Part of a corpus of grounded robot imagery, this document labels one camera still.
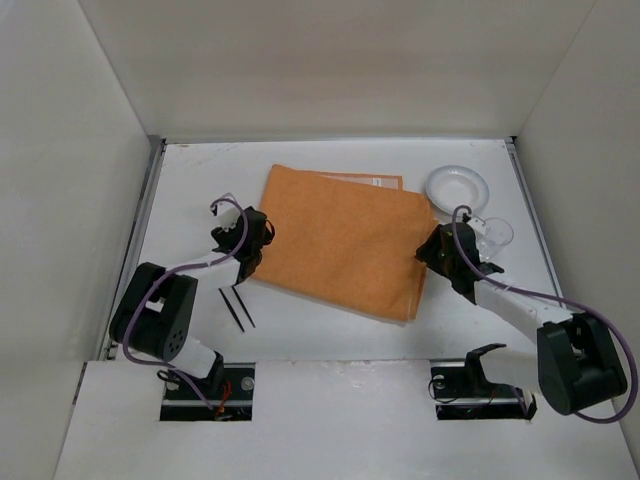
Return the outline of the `white ceramic plate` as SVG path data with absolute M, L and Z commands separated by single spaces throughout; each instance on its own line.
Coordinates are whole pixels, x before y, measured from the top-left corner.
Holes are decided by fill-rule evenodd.
M 482 210 L 490 199 L 484 178 L 459 165 L 447 165 L 432 171 L 425 182 L 425 192 L 435 207 L 448 214 L 460 205 L 467 205 L 473 211 Z

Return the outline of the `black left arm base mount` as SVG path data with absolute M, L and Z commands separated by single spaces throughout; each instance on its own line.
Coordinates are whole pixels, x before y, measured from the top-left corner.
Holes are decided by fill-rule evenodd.
M 159 420 L 162 422 L 248 422 L 253 416 L 255 363 L 227 363 L 219 355 L 213 373 L 192 382 L 208 407 L 183 378 L 170 370 L 156 376 L 165 384 Z

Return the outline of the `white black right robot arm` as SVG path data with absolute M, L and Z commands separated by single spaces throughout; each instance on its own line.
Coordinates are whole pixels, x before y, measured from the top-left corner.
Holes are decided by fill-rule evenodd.
M 532 356 L 501 343 L 467 353 L 471 385 L 486 390 L 505 384 L 540 393 L 561 415 L 638 392 L 634 360 L 624 368 L 617 353 L 622 339 L 609 323 L 583 306 L 513 285 L 503 268 L 481 260 L 474 230 L 464 222 L 439 225 L 415 253 L 418 261 L 450 282 L 470 303 L 513 326 L 534 345 Z

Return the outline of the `orange cloth placemat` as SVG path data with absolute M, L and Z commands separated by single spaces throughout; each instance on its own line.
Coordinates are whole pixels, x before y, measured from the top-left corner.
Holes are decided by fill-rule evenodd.
M 415 253 L 437 224 L 424 195 L 275 165 L 260 209 L 275 238 L 254 279 L 386 320 L 416 318 L 426 267 Z

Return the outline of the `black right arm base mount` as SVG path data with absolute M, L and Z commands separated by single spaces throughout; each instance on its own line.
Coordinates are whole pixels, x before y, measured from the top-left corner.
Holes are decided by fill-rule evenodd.
M 504 344 L 489 344 L 466 354 L 464 359 L 431 363 L 428 393 L 435 402 L 439 421 L 524 420 L 537 413 L 534 395 L 505 383 L 489 381 L 480 359 Z

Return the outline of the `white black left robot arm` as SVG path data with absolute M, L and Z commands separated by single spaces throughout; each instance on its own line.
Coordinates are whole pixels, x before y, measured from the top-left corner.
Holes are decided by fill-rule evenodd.
M 126 353 L 174 367 L 200 380 L 221 357 L 188 336 L 200 283 L 233 289 L 250 278 L 331 306 L 407 322 L 415 318 L 425 269 L 415 248 L 435 226 L 427 205 L 319 208 L 251 206 L 229 213 L 212 229 L 208 255 L 172 269 L 146 262 L 136 268 L 109 327 Z

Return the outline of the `clear drinking glass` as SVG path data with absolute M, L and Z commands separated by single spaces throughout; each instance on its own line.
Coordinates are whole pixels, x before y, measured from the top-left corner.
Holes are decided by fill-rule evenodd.
M 483 222 L 484 230 L 476 244 L 480 259 L 488 262 L 512 242 L 514 231 L 511 224 L 501 218 L 487 218 Z

